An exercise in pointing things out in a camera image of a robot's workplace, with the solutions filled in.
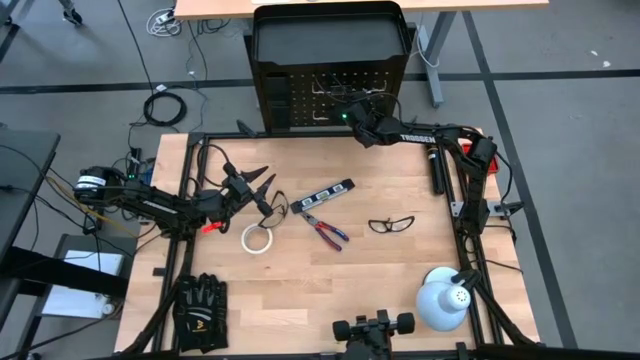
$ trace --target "glove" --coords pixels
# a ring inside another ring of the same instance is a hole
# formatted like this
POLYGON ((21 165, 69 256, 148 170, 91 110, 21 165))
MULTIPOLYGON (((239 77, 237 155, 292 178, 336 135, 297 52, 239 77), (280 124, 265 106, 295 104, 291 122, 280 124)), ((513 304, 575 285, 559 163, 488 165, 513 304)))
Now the glove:
POLYGON ((198 280, 182 275, 178 282, 173 320, 180 350, 200 349, 204 354, 228 347, 227 284, 207 274, 198 280))

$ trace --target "wooden table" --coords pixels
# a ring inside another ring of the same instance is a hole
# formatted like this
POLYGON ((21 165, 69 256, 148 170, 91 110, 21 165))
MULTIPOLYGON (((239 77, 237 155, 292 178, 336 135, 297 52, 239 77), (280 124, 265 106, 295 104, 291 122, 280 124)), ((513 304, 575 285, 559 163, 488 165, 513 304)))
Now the wooden table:
MULTIPOLYGON (((549 4, 549 0, 396 0, 395 2, 403 10, 411 12, 515 9, 549 4)), ((291 0, 286 4, 306 3, 310 2, 308 0, 291 0)), ((182 20, 252 18, 254 10, 259 6, 261 5, 253 4, 251 0, 178 0, 175 15, 182 20)))
MULTIPOLYGON (((186 141, 187 135, 162 137, 153 174, 158 188, 177 194, 186 141)), ((310 210, 351 237, 341 253, 324 243, 302 217, 291 213, 274 230, 270 250, 263 255, 244 252, 240 234, 261 218, 253 204, 232 219, 227 234, 198 234, 192 274, 213 273, 229 284, 230 347, 210 354, 344 351, 344 343, 333 339, 333 321, 354 322, 356 315, 375 316, 378 309, 388 309, 393 317, 407 311, 417 314, 415 297, 424 275, 436 266, 459 267, 447 200, 444 195, 432 194, 422 146, 364 149, 351 138, 215 143, 225 149, 238 169, 269 165, 267 173, 256 181, 259 184, 277 174, 269 197, 282 190, 293 202, 345 178, 353 179, 356 188, 310 210), (369 219, 409 215, 416 221, 401 233, 377 234, 367 226, 369 219)), ((207 166, 207 175, 216 182, 222 179, 219 155, 211 149, 207 166)), ((457 184, 455 170, 451 173, 457 184)), ((495 177, 490 176, 486 197, 497 200, 499 195, 495 177)), ((487 259, 518 266, 507 230, 487 228, 482 241, 487 259)), ((162 278, 153 277, 152 271, 164 267, 167 249, 168 240, 161 239, 136 255, 116 350, 132 342, 156 309, 162 278)), ((492 264, 488 267, 496 299, 523 333, 536 340, 522 275, 492 264)), ((484 334, 490 339, 486 313, 480 305, 484 334)), ((171 344, 173 334, 172 322, 167 323, 165 347, 171 344)), ((454 349, 459 341, 473 347, 468 320, 453 332, 439 333, 417 319, 415 333, 394 337, 393 346, 397 351, 443 350, 454 349)))

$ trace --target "black cylinder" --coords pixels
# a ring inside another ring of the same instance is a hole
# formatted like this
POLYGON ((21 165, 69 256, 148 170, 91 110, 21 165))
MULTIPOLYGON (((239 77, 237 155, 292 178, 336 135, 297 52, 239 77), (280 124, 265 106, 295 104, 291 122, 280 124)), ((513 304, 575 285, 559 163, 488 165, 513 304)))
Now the black cylinder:
POLYGON ((442 179, 442 169, 440 168, 440 151, 435 146, 427 149, 427 157, 431 167, 431 181, 433 182, 433 192, 436 195, 444 194, 444 182, 442 179))
POLYGON ((351 338, 351 325, 348 321, 333 322, 333 336, 337 341, 347 341, 351 338))
POLYGON ((416 328, 416 320, 412 313, 398 314, 398 334, 411 334, 416 328))

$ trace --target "white tape roll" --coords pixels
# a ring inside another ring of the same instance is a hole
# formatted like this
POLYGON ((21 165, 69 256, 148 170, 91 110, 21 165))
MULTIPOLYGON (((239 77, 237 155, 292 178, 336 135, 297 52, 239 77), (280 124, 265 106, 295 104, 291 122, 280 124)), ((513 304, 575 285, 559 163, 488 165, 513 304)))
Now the white tape roll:
POLYGON ((260 255, 260 254, 264 254, 267 250, 269 250, 269 248, 271 247, 271 244, 273 244, 273 232, 271 231, 271 229, 265 229, 263 227, 258 226, 258 224, 251 224, 247 226, 246 229, 244 229, 244 231, 242 232, 242 236, 240 237, 240 240, 241 240, 240 242, 242 243, 242 248, 244 249, 244 251, 248 252, 249 254, 260 255), (267 230, 267 234, 269 234, 269 241, 267 241, 267 245, 265 245, 262 249, 259 249, 259 250, 252 250, 252 249, 249 249, 249 246, 247 246, 247 238, 249 237, 249 234, 255 229, 267 230))

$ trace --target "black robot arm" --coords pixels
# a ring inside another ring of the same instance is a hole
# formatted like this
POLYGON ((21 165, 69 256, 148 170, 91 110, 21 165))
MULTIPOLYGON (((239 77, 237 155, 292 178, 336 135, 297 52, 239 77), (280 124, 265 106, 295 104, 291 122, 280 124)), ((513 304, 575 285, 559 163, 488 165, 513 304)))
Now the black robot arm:
POLYGON ((442 145, 468 176, 468 197, 458 222, 467 235, 482 233, 490 213, 484 199, 484 189, 491 160, 497 151, 496 144, 490 138, 471 127, 408 124, 393 117, 381 116, 364 97, 361 101, 346 102, 336 107, 335 111, 334 116, 346 122, 356 140, 366 148, 399 142, 442 145), (468 154, 462 150, 459 139, 471 141, 468 154))
POLYGON ((115 168, 94 166, 80 172, 74 196, 85 205, 96 208, 117 206, 153 220, 164 236, 175 236, 181 240, 193 240, 195 230, 204 226, 207 220, 213 229, 225 233, 231 217, 252 201, 264 216, 273 213, 265 194, 275 174, 255 192, 249 186, 267 170, 266 166, 239 173, 227 162, 223 170, 227 177, 222 181, 222 188, 196 190, 193 198, 185 200, 139 180, 128 179, 115 168))

